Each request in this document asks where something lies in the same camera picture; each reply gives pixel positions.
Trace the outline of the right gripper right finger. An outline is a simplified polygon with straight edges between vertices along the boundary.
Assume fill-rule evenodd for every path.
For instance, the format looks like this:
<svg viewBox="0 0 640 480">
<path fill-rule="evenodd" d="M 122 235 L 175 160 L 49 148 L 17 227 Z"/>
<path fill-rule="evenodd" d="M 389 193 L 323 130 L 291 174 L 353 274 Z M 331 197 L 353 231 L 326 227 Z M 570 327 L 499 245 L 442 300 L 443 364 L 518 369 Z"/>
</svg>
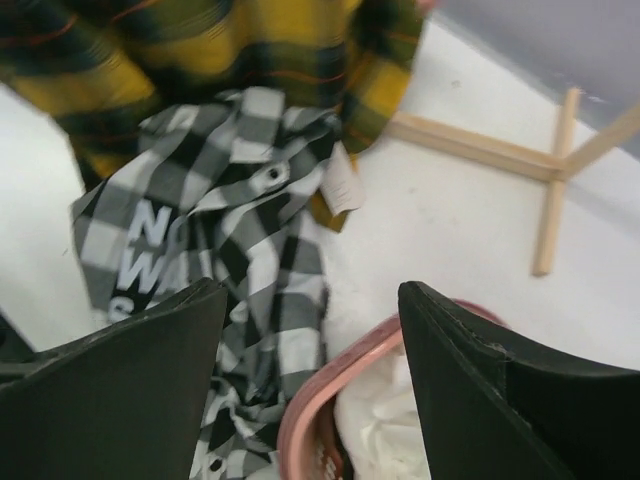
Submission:
<svg viewBox="0 0 640 480">
<path fill-rule="evenodd" d="M 435 479 L 635 479 L 639 374 L 481 317 L 420 282 L 398 310 Z"/>
</svg>

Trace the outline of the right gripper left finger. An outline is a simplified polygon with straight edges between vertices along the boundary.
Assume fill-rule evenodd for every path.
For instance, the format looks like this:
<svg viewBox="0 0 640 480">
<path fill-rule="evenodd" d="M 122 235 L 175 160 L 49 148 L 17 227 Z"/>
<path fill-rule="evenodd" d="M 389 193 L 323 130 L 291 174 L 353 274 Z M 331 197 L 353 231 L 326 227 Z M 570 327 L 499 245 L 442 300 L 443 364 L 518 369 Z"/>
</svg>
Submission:
<svg viewBox="0 0 640 480">
<path fill-rule="evenodd" d="M 204 279 L 42 352 L 3 322 L 2 477 L 187 478 L 226 298 Z"/>
</svg>

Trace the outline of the pink plastic laundry basket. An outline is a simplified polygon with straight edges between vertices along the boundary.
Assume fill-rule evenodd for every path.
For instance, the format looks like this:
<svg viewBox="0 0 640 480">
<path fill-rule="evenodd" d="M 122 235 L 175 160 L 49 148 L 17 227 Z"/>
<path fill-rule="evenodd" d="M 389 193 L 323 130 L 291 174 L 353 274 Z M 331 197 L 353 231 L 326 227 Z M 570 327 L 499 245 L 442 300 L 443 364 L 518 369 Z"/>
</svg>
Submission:
<svg viewBox="0 0 640 480">
<path fill-rule="evenodd" d="M 418 412 L 420 382 L 412 376 L 429 360 L 428 331 L 422 318 L 403 312 L 330 360 L 295 395 L 278 433 L 281 478 L 356 479 L 336 426 L 336 398 L 349 381 L 397 347 L 406 352 Z"/>
</svg>

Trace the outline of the black white checked shirt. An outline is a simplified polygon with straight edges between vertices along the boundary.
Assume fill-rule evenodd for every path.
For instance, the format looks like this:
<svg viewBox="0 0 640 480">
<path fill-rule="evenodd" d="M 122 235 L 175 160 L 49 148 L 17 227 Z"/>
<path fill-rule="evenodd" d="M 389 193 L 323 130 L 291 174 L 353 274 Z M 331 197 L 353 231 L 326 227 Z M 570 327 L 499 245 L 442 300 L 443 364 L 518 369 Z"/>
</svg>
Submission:
<svg viewBox="0 0 640 480">
<path fill-rule="evenodd" d="M 141 122 L 135 157 L 72 207 L 94 317 L 115 323 L 203 278 L 228 292 L 191 477 L 276 467 L 289 402 L 325 362 L 329 290 L 310 202 L 338 115 L 265 87 Z"/>
</svg>

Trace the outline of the yellow plaid shirt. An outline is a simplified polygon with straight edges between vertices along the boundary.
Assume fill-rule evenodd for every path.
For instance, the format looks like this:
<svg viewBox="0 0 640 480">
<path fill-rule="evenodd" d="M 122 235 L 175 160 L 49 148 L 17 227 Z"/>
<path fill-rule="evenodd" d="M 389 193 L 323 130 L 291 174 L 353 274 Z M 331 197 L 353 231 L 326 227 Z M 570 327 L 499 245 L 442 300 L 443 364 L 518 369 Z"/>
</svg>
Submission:
<svg viewBox="0 0 640 480">
<path fill-rule="evenodd" d="M 81 181 L 132 159 L 172 104 L 264 85 L 334 109 L 351 156 L 402 100 L 430 1 L 5 1 L 1 80 L 67 134 Z"/>
</svg>

